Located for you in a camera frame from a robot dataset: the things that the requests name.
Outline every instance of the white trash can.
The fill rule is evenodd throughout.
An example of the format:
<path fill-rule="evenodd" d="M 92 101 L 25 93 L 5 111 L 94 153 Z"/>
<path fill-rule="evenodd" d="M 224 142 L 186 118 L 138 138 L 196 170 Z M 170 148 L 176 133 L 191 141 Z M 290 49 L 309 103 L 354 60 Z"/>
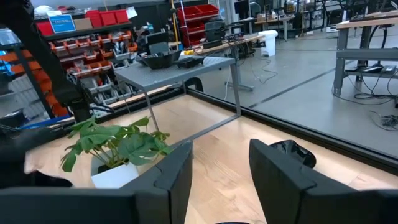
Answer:
<path fill-rule="evenodd" d="M 259 35 L 264 35 L 261 39 L 266 42 L 266 47 L 261 47 L 261 55 L 274 56 L 275 55 L 275 38 L 278 36 L 278 32 L 275 30 L 267 30 L 259 32 Z"/>

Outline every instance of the potted plant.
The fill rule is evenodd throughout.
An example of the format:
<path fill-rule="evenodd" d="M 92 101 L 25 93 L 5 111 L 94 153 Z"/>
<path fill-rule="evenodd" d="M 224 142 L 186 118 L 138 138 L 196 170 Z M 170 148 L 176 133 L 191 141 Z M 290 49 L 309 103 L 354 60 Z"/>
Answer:
<path fill-rule="evenodd" d="M 91 179 L 97 188 L 120 188 L 139 174 L 136 166 L 148 164 L 159 155 L 166 156 L 171 149 L 164 142 L 169 133 L 141 131 L 149 118 L 142 118 L 129 126 L 101 126 L 95 117 L 72 126 L 68 138 L 79 134 L 77 142 L 67 147 L 61 158 L 65 172 L 71 172 L 77 156 L 82 152 L 93 156 Z"/>

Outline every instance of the white plant pot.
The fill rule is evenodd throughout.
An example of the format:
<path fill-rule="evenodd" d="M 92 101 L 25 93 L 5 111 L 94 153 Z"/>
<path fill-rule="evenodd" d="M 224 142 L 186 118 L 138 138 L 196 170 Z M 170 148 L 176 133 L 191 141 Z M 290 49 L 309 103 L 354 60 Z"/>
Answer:
<path fill-rule="evenodd" d="M 96 188 L 119 189 L 139 176 L 137 167 L 130 163 L 98 173 L 98 167 L 104 165 L 96 157 L 91 160 L 91 180 Z"/>

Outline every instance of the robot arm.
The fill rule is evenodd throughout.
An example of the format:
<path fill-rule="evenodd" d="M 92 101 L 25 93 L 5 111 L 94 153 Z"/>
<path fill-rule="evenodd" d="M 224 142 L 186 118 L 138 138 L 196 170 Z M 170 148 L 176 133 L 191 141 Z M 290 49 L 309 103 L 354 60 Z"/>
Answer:
<path fill-rule="evenodd" d="M 67 79 L 58 57 L 52 52 L 34 22 L 34 8 L 29 0 L 0 0 L 0 24 L 12 30 L 24 47 L 47 73 L 52 82 L 56 99 L 68 106 L 77 122 L 90 115 L 90 92 L 77 79 L 72 83 Z"/>

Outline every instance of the wooden floor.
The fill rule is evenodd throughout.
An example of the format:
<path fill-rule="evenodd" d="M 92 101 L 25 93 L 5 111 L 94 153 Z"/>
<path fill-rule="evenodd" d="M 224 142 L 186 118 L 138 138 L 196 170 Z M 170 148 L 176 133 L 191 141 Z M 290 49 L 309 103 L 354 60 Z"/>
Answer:
<path fill-rule="evenodd" d="M 154 107 L 159 128 L 169 132 L 173 144 L 221 121 L 232 113 L 191 96 L 183 96 Z M 108 124 L 130 124 L 149 116 L 149 111 L 121 116 Z M 241 117 L 194 140 L 193 180 L 186 223 L 241 221 L 265 223 L 249 168 L 250 139 L 266 144 L 293 139 L 317 157 L 315 170 L 355 189 L 398 188 L 398 177 L 352 160 L 333 151 Z M 88 155 L 80 156 L 68 174 L 59 160 L 64 148 L 76 139 L 62 138 L 32 151 L 27 169 L 64 177 L 77 187 L 93 187 Z"/>

